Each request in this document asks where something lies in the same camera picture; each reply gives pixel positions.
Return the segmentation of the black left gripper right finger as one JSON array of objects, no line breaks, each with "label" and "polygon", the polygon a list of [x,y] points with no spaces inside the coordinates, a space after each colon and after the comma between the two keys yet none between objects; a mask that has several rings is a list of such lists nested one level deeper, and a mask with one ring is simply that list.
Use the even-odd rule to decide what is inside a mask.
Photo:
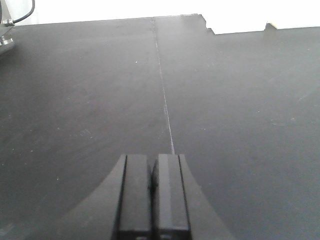
[{"label": "black left gripper right finger", "polygon": [[152,172],[155,240],[233,240],[197,184],[183,154],[160,154]]}]

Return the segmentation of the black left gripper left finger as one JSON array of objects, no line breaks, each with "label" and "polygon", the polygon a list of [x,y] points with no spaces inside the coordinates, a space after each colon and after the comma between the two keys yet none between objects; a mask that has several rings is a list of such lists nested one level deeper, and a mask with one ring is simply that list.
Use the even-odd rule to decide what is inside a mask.
[{"label": "black left gripper left finger", "polygon": [[107,178],[34,240],[149,240],[151,176],[141,154],[123,154]]}]

